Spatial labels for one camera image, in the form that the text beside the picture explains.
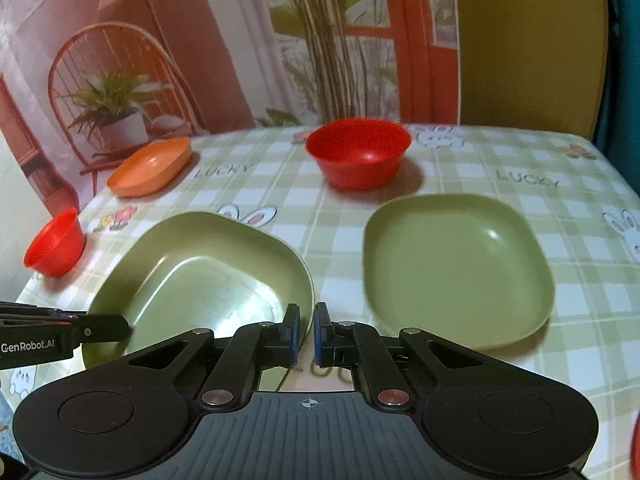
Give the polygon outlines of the green plate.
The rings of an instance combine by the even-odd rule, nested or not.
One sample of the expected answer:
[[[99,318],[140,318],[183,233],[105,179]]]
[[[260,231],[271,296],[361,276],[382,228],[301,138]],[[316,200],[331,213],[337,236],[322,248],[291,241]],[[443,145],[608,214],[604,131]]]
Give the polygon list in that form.
[[[367,222],[363,289],[384,334],[417,327],[495,349],[548,322],[555,284],[528,221],[483,195],[390,200]]]
[[[90,313],[120,314],[128,340],[82,346],[86,367],[114,360],[192,330],[230,337],[250,323],[279,323],[289,304],[307,335],[314,284],[298,253],[264,227],[277,214],[265,206],[241,217],[232,204],[158,222],[116,264]]]

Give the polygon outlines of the large red bowl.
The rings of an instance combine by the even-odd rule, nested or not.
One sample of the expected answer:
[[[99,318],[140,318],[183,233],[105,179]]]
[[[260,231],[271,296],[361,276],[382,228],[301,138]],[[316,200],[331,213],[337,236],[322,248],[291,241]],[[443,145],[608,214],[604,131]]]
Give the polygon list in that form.
[[[371,191],[396,177],[411,142],[408,130],[396,122],[356,117],[317,128],[305,148],[334,188]]]

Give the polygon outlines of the small red bowl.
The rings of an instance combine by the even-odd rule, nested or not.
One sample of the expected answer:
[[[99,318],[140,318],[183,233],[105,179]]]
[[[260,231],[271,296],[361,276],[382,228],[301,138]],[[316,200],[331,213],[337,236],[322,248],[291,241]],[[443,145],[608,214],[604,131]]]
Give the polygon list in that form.
[[[67,208],[56,214],[34,237],[23,257],[24,267],[47,278],[59,278],[78,263],[85,244],[78,211]]]

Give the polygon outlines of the orange plate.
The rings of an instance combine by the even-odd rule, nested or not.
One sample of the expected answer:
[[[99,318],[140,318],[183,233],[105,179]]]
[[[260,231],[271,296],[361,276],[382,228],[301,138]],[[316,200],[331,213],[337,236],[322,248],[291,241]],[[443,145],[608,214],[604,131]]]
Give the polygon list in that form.
[[[126,158],[106,181],[116,196],[151,195],[168,185],[192,157],[187,136],[152,142]]]

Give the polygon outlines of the printed backdrop cloth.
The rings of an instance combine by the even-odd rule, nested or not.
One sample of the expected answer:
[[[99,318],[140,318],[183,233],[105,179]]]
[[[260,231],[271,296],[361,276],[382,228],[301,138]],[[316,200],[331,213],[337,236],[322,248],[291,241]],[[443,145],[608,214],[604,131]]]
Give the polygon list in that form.
[[[1,0],[1,129],[46,211],[104,185],[94,134],[61,124],[52,81],[102,47],[102,24],[144,30],[208,133],[343,117],[460,119],[457,0]]]

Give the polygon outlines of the yellow wooden headboard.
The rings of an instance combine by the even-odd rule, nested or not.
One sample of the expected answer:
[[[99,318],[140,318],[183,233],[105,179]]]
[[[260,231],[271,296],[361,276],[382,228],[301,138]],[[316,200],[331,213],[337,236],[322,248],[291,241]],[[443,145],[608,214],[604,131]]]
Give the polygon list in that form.
[[[458,0],[458,18],[462,124],[592,137],[608,0]]]

